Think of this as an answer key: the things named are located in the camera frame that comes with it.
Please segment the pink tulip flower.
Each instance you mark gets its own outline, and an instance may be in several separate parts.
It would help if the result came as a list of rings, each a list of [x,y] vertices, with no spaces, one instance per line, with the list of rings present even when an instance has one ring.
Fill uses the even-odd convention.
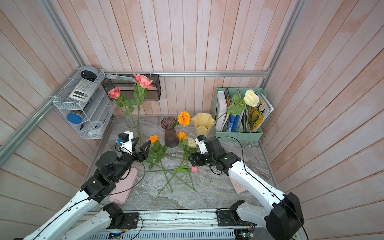
[[[185,166],[182,166],[182,167],[179,167],[179,168],[176,168],[176,169],[164,169],[164,168],[160,168],[159,170],[150,170],[149,173],[152,173],[152,172],[165,172],[165,171],[171,171],[171,172],[182,172],[182,173],[197,173],[199,171],[199,168],[198,167],[189,167],[187,165]]]

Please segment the pink rose flower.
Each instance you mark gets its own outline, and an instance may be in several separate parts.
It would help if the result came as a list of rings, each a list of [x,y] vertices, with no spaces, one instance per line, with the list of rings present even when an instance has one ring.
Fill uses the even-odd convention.
[[[120,88],[114,88],[108,91],[108,97],[116,102],[116,105],[124,110],[125,115],[128,115],[134,127],[137,128],[137,135],[139,140],[142,142],[142,133],[140,130],[140,111],[143,106],[144,98],[147,96],[147,90],[140,86],[134,86],[134,97],[132,99],[128,99],[125,93],[121,92]],[[137,109],[138,116],[137,120],[133,119],[133,112]]]

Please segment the yellow magazine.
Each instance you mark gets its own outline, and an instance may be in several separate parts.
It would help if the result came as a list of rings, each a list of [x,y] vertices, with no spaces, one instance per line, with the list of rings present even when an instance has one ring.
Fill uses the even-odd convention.
[[[255,107],[251,107],[248,117],[248,127],[252,133],[255,133],[260,128],[274,110],[266,96],[260,92],[256,92],[256,95],[259,97],[259,103]]]

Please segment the pink calculator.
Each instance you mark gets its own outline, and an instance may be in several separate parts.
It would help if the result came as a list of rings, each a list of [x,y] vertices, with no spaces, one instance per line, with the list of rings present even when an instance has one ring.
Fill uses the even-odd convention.
[[[234,180],[232,178],[229,178],[229,179],[230,179],[230,182],[233,185],[235,192],[237,194],[242,194],[242,193],[248,191],[241,183],[237,182],[236,180]]]

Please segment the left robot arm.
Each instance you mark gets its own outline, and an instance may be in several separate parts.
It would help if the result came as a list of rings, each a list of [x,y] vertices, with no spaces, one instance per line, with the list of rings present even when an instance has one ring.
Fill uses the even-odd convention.
[[[114,203],[102,208],[90,220],[74,227],[73,225],[90,209],[102,202],[106,197],[115,195],[117,183],[135,161],[143,162],[149,156],[151,141],[135,151],[138,138],[130,143],[129,149],[121,147],[119,156],[114,151],[103,153],[96,162],[95,173],[81,186],[75,196],[52,218],[33,233],[27,240],[85,240],[97,232],[107,228],[122,227],[128,223],[124,212]]]

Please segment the cream white rose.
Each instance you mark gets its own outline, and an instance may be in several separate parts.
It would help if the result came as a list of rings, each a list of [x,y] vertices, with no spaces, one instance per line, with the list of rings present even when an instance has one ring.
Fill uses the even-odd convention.
[[[224,92],[228,105],[227,116],[237,116],[242,113],[247,106],[255,107],[259,103],[259,97],[251,89],[247,90],[244,96],[235,93],[232,97],[230,97],[228,91]]]

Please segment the pink rose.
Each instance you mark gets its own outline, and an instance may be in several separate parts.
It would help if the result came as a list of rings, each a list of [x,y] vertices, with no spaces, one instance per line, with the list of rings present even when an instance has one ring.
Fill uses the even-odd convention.
[[[143,144],[144,141],[143,141],[143,135],[142,135],[141,126],[140,126],[140,113],[141,113],[141,108],[143,107],[144,98],[148,96],[148,90],[151,90],[153,86],[152,86],[152,80],[149,80],[144,75],[139,75],[139,74],[135,75],[135,81],[137,85],[136,95],[137,95],[137,108],[138,108],[137,133],[138,133],[140,144]]]
[[[143,107],[144,98],[148,95],[148,90],[152,89],[152,81],[144,75],[134,75],[136,86],[134,87],[134,97],[138,109],[138,120],[140,118],[141,108]]]

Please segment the green file organizer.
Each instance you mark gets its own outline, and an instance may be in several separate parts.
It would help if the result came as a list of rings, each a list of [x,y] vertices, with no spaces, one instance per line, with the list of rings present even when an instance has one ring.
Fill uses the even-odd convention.
[[[217,107],[217,102],[218,102],[218,94],[217,92],[219,91],[225,91],[227,88],[216,88],[216,92],[215,92],[215,99],[214,99],[214,103],[213,103],[213,111],[212,111],[212,116],[213,118],[218,118],[218,107]],[[228,88],[229,90],[229,94],[230,94],[230,97],[232,97],[234,94],[237,94],[237,93],[240,93],[242,95],[242,97],[244,96],[245,92],[247,90],[253,90],[255,93],[262,93],[263,95],[265,95],[265,92],[263,89],[260,89],[260,88],[253,88],[253,89],[247,89],[247,88]],[[227,130],[227,125],[228,125],[228,120],[231,120],[231,117],[229,117],[228,120],[226,120],[226,122],[223,124],[222,129],[224,129],[225,131],[224,132],[219,132],[219,131],[216,131],[215,130],[215,136],[218,138],[218,137],[234,137],[235,139],[239,140],[239,141],[248,141],[248,142],[258,142],[262,135],[263,135],[263,131],[262,129],[258,129],[256,130],[255,132],[251,132],[250,130],[247,130],[246,128],[247,127],[243,127],[243,122],[245,121],[245,117],[244,117],[244,113],[240,113],[239,114],[239,117],[235,117],[234,118],[234,124],[233,124],[233,127],[236,127],[235,129],[235,132],[231,132],[232,130],[232,127],[229,129],[229,131]]]

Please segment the white calculator on shelf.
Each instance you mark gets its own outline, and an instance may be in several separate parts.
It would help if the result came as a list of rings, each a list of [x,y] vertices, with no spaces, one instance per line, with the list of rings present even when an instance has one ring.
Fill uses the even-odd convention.
[[[70,93],[69,98],[76,101],[88,102],[96,88],[97,84],[95,82],[81,79],[75,86],[74,90]]]

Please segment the purple glass vase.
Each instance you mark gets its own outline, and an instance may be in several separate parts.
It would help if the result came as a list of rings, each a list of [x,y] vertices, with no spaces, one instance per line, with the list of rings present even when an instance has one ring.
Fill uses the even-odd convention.
[[[164,137],[165,137],[165,145],[169,148],[174,148],[179,144],[179,139],[174,127],[172,127],[173,123],[176,120],[174,118],[168,117],[161,121],[161,127],[164,129]]]

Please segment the yellow glass vase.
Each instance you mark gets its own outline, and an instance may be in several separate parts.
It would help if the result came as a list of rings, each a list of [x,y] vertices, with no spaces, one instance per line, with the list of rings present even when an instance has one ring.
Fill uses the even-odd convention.
[[[208,136],[211,128],[215,125],[216,121],[211,114],[198,113],[191,118],[196,130],[197,137],[200,135]]]

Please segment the small orange rose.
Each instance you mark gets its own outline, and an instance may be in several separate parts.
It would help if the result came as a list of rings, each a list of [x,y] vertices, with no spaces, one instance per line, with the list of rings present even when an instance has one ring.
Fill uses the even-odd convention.
[[[164,168],[164,165],[162,163],[162,159],[166,156],[168,148],[167,146],[162,145],[160,143],[160,139],[157,135],[151,136],[149,140],[152,143],[152,147],[149,153],[149,163],[150,163],[149,168],[150,170],[154,167],[160,168],[167,181],[165,186],[159,191],[159,194],[161,192],[165,192],[166,187],[169,187],[171,190],[171,193],[173,193],[173,188],[170,184],[170,179],[167,176],[168,171]]]

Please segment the pink pencil case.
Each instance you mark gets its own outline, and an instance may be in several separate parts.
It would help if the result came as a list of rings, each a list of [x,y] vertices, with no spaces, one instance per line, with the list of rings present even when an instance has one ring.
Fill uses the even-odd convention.
[[[116,184],[116,188],[112,191],[109,201],[118,205],[124,205],[130,192],[135,185],[136,178],[139,174],[138,169],[130,168],[126,171],[120,181]]]

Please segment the round black white device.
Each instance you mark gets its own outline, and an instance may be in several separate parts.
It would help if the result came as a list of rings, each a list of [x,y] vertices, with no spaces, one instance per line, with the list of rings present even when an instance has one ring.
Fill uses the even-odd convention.
[[[94,82],[99,75],[99,71],[92,66],[83,66],[81,68],[81,77],[85,80]]]

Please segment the orange marigold flower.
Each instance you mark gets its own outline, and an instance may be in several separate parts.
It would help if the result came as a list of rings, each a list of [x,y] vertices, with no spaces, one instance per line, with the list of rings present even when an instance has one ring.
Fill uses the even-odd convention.
[[[181,112],[179,115],[178,115],[178,119],[171,124],[171,127],[172,129],[175,128],[176,126],[178,125],[181,125],[181,126],[188,126],[191,122],[191,116],[188,112]]]

